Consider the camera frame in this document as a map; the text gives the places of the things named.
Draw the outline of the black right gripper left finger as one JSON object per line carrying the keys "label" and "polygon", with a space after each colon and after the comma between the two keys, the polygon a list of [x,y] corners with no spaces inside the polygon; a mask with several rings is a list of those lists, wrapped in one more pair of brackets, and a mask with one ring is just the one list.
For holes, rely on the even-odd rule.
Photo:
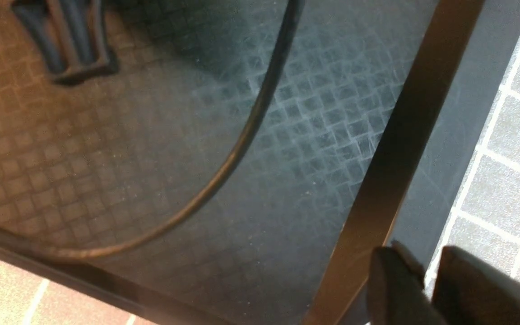
{"label": "black right gripper left finger", "polygon": [[367,312],[372,325],[445,325],[425,294],[426,269],[402,243],[372,250]]}

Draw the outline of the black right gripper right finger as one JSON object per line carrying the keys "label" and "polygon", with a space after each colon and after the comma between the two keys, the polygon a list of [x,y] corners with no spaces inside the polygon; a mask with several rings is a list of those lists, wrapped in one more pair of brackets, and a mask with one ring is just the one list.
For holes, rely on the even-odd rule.
{"label": "black right gripper right finger", "polygon": [[456,246],[445,246],[432,305],[449,325],[520,325],[520,282]]}

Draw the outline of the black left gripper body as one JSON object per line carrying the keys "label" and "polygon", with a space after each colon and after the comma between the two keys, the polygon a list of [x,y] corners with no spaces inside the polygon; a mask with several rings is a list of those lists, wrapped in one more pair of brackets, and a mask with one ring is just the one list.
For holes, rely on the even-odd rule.
{"label": "black left gripper body", "polygon": [[11,9],[37,46],[54,84],[77,86],[117,74],[102,0],[15,0]]}

